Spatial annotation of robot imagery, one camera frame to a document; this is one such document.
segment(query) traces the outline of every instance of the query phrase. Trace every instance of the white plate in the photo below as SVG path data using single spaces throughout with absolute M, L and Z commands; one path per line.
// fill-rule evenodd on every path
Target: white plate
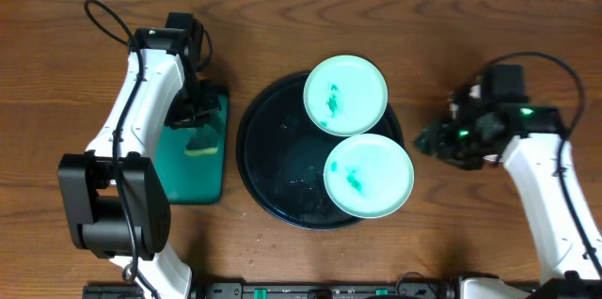
M 354 135 L 328 155 L 326 191 L 341 210 L 378 218 L 399 209 L 414 185 L 414 168 L 405 150 L 378 134 Z
M 349 136 L 370 130 L 387 109 L 387 84 L 368 60 L 338 55 L 318 65 L 303 89 L 311 121 L 329 134 Z

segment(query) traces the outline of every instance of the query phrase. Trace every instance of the black plate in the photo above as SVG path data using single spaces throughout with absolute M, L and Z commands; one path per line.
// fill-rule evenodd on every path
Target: black plate
M 248 192 L 274 217 L 300 228 L 343 228 L 361 219 L 335 205 L 324 185 L 330 151 L 345 137 L 327 134 L 303 105 L 308 72 L 279 80 L 246 109 L 236 138 L 236 161 Z M 390 106 L 369 134 L 404 138 Z

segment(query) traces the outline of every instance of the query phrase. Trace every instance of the green led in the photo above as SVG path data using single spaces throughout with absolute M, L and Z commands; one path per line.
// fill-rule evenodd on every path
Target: green led
M 528 116 L 528 115 L 532 114 L 533 112 L 535 112 L 535 111 L 533 111 L 533 109 L 529 109 L 527 107 L 522 107 L 520 109 L 520 113 L 523 114 L 523 116 Z

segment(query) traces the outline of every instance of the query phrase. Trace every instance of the brown tabletop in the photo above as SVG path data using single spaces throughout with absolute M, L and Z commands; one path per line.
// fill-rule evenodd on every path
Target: brown tabletop
M 124 48 L 86 17 L 84 0 L 0 0 L 0 297 L 77 298 L 92 281 L 120 281 L 107 260 L 76 249 L 56 180 L 67 152 L 103 125 L 126 71 Z M 448 92 L 487 60 L 536 50 L 581 74 L 588 109 L 572 139 L 579 181 L 602 220 L 602 0 L 102 0 L 132 28 L 191 11 L 214 40 L 207 75 L 230 87 L 223 197 L 173 206 L 170 241 L 206 279 L 248 282 L 395 281 L 482 271 L 535 280 L 539 266 L 515 185 L 503 168 L 465 172 L 409 145 Z M 100 18 L 108 23 L 108 18 Z M 339 54 L 369 58 L 388 83 L 416 171 L 395 214 L 335 231 L 268 215 L 236 166 L 242 114 L 262 89 Z M 562 107 L 566 74 L 521 59 L 529 94 Z

